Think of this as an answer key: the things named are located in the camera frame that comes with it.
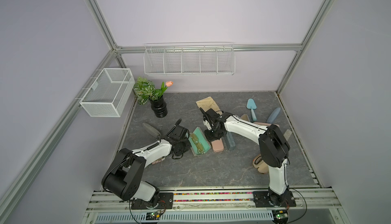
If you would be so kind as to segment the pink glasses case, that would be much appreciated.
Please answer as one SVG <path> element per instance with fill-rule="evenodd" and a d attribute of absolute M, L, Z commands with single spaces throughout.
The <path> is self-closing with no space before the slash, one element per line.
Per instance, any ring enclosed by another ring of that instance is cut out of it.
<path fill-rule="evenodd" d="M 211 145 L 215 153 L 222 152 L 225 149 L 223 141 L 221 139 L 212 141 Z"/>

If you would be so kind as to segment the teal grey case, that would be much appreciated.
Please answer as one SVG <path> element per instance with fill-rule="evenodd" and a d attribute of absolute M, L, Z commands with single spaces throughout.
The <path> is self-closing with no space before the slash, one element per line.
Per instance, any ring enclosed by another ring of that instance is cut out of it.
<path fill-rule="evenodd" d="M 226 133 L 224 140 L 228 151 L 233 151 L 236 148 L 236 143 L 231 132 Z"/>

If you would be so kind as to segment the green glasses case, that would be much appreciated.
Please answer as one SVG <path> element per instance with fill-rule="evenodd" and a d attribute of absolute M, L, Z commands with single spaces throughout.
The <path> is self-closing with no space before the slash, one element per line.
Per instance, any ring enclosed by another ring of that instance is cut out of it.
<path fill-rule="evenodd" d="M 208 151 L 210 151 L 212 149 L 209 141 L 206 139 L 206 137 L 205 137 L 205 135 L 204 135 L 204 133 L 203 133 L 203 131 L 201 130 L 200 127 L 197 127 L 192 133 L 194 133 L 199 138 L 200 143 L 204 147 L 204 151 L 205 151 L 204 154 L 206 154 Z M 201 156 L 202 154 L 198 154 L 197 148 L 194 145 L 194 143 L 192 142 L 190 136 L 189 136 L 189 142 L 190 142 L 190 145 L 191 145 L 191 152 L 192 152 L 192 154 L 194 156 Z"/>

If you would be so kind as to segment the blue brown glasses case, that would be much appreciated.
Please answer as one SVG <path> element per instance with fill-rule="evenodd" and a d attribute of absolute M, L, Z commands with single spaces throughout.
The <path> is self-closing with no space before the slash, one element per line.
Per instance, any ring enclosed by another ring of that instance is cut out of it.
<path fill-rule="evenodd" d="M 274 109 L 274 111 L 268 117 L 266 123 L 273 124 L 274 121 L 276 120 L 276 118 L 279 116 L 280 112 L 281 112 L 281 108 L 280 107 L 277 107 L 276 109 Z"/>

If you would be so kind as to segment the beige case brown sunglasses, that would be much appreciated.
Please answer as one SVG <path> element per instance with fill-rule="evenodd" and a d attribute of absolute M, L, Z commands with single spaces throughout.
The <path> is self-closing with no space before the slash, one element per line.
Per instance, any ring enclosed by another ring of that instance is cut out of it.
<path fill-rule="evenodd" d="M 151 164 L 152 164 L 152 165 L 155 165 L 155 164 L 158 164 L 158 163 L 163 162 L 164 160 L 165 160 L 165 158 L 160 158 L 160 159 L 158 159 L 158 160 L 153 161 Z"/>

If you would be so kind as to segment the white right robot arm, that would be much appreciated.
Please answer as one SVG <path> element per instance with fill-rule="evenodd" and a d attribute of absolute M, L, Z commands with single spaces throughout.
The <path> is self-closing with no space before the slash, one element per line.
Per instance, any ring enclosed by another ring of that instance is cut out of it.
<path fill-rule="evenodd" d="M 268 166 L 268 191 L 254 192 L 257 207 L 296 206 L 296 201 L 287 183 L 286 165 L 289 161 L 290 145 L 279 126 L 271 124 L 261 126 L 224 112 L 221 115 L 213 109 L 204 111 L 203 124 L 207 127 L 204 134 L 208 141 L 222 138 L 228 132 L 236 133 L 258 144 L 262 160 Z"/>

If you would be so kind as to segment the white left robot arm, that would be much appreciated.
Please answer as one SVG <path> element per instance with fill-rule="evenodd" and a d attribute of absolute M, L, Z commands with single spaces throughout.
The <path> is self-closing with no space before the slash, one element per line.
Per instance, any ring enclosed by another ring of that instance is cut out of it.
<path fill-rule="evenodd" d="M 121 149 L 104 174 L 101 185 L 104 191 L 115 194 L 123 201 L 140 202 L 144 208 L 156 208 L 164 202 L 160 189 L 142 180 L 144 170 L 171 156 L 181 159 L 190 150 L 190 132 L 180 125 L 179 119 L 164 136 L 158 136 L 156 142 L 143 148 Z"/>

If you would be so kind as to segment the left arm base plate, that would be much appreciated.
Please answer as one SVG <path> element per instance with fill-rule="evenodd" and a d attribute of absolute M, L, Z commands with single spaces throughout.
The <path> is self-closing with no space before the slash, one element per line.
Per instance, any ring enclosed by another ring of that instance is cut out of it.
<path fill-rule="evenodd" d="M 131 202 L 132 210 L 147 210 L 147 209 L 172 209 L 174 203 L 173 192 L 160 192 L 151 201 L 147 202 L 141 199 L 136 199 Z"/>

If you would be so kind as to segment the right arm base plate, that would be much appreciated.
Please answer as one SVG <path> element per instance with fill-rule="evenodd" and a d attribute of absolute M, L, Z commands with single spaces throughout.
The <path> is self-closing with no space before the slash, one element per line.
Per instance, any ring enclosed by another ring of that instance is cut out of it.
<path fill-rule="evenodd" d="M 281 207 L 290 208 L 296 207 L 296 201 L 293 193 L 286 190 L 283 194 L 278 195 L 272 191 L 254 191 L 253 192 L 255 206 L 263 207 Z"/>

